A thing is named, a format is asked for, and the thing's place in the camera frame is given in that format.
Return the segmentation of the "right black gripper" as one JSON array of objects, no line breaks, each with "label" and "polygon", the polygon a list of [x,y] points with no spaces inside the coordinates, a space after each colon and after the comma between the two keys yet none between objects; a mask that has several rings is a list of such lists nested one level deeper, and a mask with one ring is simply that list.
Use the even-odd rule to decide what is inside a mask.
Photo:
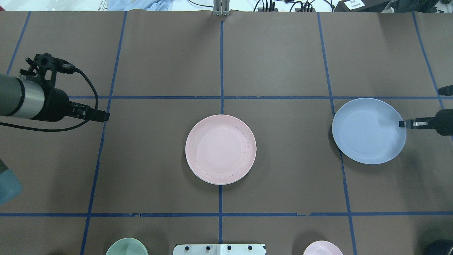
[{"label": "right black gripper", "polygon": [[400,120],[398,126],[406,129],[434,129],[441,136],[453,135],[453,109],[442,109],[432,118]]}]

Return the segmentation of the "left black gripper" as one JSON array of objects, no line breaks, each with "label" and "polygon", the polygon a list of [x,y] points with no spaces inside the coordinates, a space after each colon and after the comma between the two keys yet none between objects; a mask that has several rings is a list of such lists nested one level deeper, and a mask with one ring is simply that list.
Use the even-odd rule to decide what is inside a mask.
[{"label": "left black gripper", "polygon": [[69,117],[88,121],[106,122],[110,114],[88,105],[71,102],[68,95],[61,89],[53,88],[46,96],[41,111],[41,121],[57,122],[69,114]]}]

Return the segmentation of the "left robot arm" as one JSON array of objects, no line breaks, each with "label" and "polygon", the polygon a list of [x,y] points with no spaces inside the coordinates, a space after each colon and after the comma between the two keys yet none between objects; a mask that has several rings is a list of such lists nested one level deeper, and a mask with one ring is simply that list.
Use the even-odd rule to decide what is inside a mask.
[{"label": "left robot arm", "polygon": [[1,123],[1,126],[34,132],[67,132],[89,121],[107,122],[110,114],[99,109],[99,95],[92,82],[81,70],[76,69],[76,73],[81,74],[91,88],[95,97],[94,108],[70,101],[63,90],[53,88],[45,92],[43,83],[1,74],[1,116],[47,122],[72,117],[81,119],[81,123],[64,129],[39,129],[11,123]]}]

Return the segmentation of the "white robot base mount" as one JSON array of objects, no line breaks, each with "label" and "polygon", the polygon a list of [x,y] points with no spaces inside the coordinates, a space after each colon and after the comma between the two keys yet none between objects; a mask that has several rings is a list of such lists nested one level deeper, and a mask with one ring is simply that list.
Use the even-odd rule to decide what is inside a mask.
[{"label": "white robot base mount", "polygon": [[187,244],[177,245],[173,255],[266,255],[262,244]]}]

